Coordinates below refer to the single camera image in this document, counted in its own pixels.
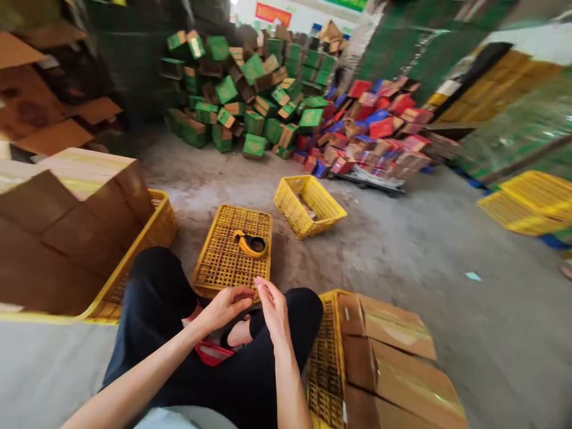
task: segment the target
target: stacked yellow crates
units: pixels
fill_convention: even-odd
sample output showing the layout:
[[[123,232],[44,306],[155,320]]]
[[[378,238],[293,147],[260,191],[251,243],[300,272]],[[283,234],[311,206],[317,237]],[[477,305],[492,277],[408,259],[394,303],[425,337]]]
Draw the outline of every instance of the stacked yellow crates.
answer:
[[[504,228],[539,236],[572,225],[572,184],[538,171],[524,172],[477,204]]]

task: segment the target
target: knee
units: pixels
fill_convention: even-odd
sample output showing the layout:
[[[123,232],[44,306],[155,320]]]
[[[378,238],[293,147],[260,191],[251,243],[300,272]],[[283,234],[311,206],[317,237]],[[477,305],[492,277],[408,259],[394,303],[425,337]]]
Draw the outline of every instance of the knee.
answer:
[[[320,297],[311,289],[296,288],[286,292],[286,302],[288,303],[288,313],[292,310],[296,313],[303,313],[307,317],[315,319],[318,324],[322,321],[324,305]]]

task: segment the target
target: pile of boxes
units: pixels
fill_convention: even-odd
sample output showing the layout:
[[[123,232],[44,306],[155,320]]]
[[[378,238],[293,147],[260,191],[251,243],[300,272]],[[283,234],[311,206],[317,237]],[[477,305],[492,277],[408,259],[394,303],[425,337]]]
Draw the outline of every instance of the pile of boxes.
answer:
[[[260,159],[272,150],[286,160],[296,148],[296,134],[320,131],[330,103],[307,96],[324,92],[336,58],[324,52],[329,48],[319,38],[309,37],[304,46],[278,26],[274,37],[254,49],[230,47],[224,37],[195,31],[177,32],[166,45],[161,75],[181,97],[165,119],[187,144],[203,148],[213,141],[224,153],[237,141],[247,158]]]
[[[318,132],[296,138],[295,160],[304,172],[323,178],[344,175],[360,167],[384,179],[409,180],[423,167],[458,152],[458,144],[426,133],[433,114],[415,108],[412,94],[419,82],[400,77],[395,82],[356,80],[347,93],[304,100],[323,102]]]
[[[68,148],[38,164],[0,160],[0,303],[85,311],[154,208],[137,160]]]
[[[451,380],[433,364],[433,339],[417,314],[358,294],[339,294],[338,311],[348,429],[468,428]]]

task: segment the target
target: pile of green boxes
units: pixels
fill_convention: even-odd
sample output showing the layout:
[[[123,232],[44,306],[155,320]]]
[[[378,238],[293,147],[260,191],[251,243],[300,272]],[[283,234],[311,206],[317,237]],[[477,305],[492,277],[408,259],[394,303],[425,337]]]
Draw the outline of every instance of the pile of green boxes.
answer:
[[[272,149],[289,159],[297,132],[319,130],[328,101],[305,98],[303,81],[323,93],[334,57],[315,50],[306,57],[301,45],[281,38],[267,39],[262,56],[262,49],[230,47],[223,36],[204,38],[196,31],[177,32],[167,48],[161,75],[179,96],[166,123],[187,144],[203,148],[212,141],[227,153],[240,142],[244,157],[260,159]]]

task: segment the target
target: pallet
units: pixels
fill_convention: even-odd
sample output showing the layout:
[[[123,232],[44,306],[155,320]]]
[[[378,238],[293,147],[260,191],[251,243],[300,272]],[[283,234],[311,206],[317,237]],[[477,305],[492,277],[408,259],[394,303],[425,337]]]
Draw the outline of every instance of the pallet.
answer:
[[[403,185],[392,186],[389,182],[386,185],[382,185],[380,183],[375,183],[375,182],[370,182],[370,181],[364,180],[360,177],[357,177],[354,173],[349,173],[346,175],[339,175],[336,173],[329,172],[327,179],[328,180],[341,179],[341,180],[347,180],[349,182],[354,182],[357,184],[357,187],[360,189],[375,188],[375,189],[382,191],[383,193],[385,193],[390,198],[397,198],[397,197],[400,197],[401,195],[406,194],[406,191],[405,191],[405,188],[403,187]]]

